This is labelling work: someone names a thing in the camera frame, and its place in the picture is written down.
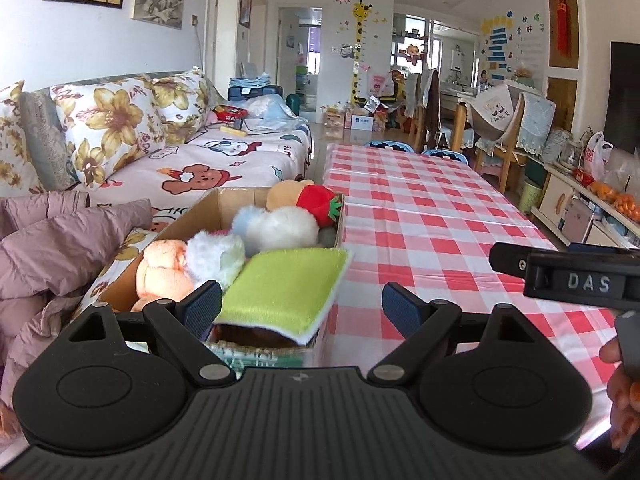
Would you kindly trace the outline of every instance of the human hand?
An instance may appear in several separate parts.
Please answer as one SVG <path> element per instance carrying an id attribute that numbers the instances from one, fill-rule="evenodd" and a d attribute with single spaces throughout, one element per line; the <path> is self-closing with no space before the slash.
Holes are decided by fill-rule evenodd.
<path id="1" fill-rule="evenodd" d="M 600 359 L 616 364 L 622 361 L 618 338 L 600 349 Z M 611 447 L 621 449 L 640 429 L 640 381 L 633 382 L 618 366 L 607 383 L 607 395 L 613 402 L 611 408 Z"/>

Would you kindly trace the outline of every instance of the blue stool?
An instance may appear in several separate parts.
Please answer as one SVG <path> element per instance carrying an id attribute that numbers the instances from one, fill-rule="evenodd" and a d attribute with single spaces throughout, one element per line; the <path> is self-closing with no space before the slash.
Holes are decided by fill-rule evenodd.
<path id="1" fill-rule="evenodd" d="M 404 142 L 398 142 L 397 140 L 370 140 L 365 143 L 366 148 L 391 148 L 395 152 L 407 152 L 415 153 L 414 149 L 405 144 Z"/>
<path id="2" fill-rule="evenodd" d="M 462 153 L 452 152 L 451 150 L 424 150 L 422 154 L 439 156 L 440 158 L 448 158 L 449 160 L 457 160 L 459 162 L 463 162 L 467 166 L 469 165 L 469 161 L 466 160 L 466 156 Z"/>

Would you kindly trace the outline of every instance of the red checkered tablecloth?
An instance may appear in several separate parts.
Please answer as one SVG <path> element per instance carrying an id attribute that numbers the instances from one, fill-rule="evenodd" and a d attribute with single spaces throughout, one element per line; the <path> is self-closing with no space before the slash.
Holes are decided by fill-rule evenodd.
<path id="1" fill-rule="evenodd" d="M 468 166 L 380 148 L 329 145 L 324 185 L 345 194 L 342 246 L 354 259 L 329 318 L 327 365 L 365 374 L 402 341 L 382 313 L 387 282 L 425 301 L 451 300 L 466 312 L 516 305 L 580 370 L 594 407 L 578 446 L 606 431 L 606 382 L 614 368 L 598 358 L 615 335 L 606 309 L 522 295 L 523 281 L 493 272 L 495 242 L 553 248 L 511 203 Z"/>

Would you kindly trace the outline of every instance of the giraffe wall sticker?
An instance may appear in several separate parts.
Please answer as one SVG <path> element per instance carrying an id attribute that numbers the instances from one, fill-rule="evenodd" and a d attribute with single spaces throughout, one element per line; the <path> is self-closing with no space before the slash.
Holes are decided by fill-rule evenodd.
<path id="1" fill-rule="evenodd" d="M 353 53 L 353 76 L 351 79 L 351 101 L 356 102 L 358 99 L 358 75 L 360 73 L 360 56 L 362 53 L 362 29 L 364 22 L 371 12 L 370 5 L 365 5 L 362 0 L 353 5 L 353 15 L 356 18 L 356 49 Z"/>

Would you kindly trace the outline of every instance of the cartoon print blanket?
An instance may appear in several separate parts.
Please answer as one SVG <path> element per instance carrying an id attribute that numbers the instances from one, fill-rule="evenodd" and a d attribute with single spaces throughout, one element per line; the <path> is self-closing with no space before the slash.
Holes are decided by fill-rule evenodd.
<path id="1" fill-rule="evenodd" d="M 269 187 L 304 178 L 310 152 L 306 125 L 246 137 L 208 126 L 189 143 L 167 146 L 112 174 L 90 192 L 91 205 L 148 198 L 154 208 L 152 230 L 159 232 L 217 187 Z"/>

